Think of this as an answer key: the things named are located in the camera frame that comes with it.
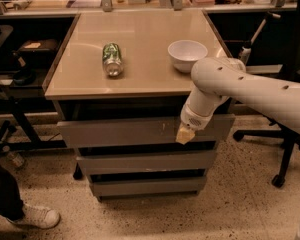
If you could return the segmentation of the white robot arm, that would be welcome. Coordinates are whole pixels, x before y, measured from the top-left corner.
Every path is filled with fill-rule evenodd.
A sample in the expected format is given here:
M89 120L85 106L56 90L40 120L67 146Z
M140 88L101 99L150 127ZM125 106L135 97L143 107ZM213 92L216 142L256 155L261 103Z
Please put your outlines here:
M191 70L193 88L180 115L176 141L186 144L215 110L233 98L300 134L300 83L248 74L234 58L206 57Z

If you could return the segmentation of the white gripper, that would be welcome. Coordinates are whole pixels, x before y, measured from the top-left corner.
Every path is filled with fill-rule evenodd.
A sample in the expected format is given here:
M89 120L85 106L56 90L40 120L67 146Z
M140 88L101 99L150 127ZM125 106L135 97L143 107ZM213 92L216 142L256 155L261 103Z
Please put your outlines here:
M185 145L195 137L195 131L204 130L212 118L212 114L200 115L193 112L188 104L181 110L176 142Z

